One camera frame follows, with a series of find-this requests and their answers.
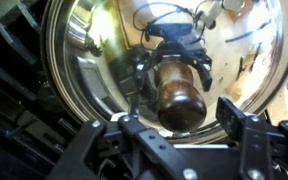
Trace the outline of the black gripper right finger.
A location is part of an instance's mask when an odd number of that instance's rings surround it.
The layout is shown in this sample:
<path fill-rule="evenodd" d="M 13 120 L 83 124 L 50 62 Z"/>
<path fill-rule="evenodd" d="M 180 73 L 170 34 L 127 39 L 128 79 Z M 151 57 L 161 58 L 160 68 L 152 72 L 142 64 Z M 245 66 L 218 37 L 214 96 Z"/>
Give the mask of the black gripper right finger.
<path fill-rule="evenodd" d="M 224 96 L 218 98 L 216 119 L 228 137 L 239 144 L 242 178 L 288 178 L 288 120 L 273 126 L 254 114 L 244 114 Z"/>

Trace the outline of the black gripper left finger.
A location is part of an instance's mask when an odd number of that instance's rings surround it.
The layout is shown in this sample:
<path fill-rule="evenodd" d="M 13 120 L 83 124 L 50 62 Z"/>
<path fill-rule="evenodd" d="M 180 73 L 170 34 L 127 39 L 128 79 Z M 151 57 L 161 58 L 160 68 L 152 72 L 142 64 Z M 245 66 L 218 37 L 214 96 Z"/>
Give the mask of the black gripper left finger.
<path fill-rule="evenodd" d="M 86 122 L 46 180 L 198 180 L 178 149 L 134 115 Z"/>

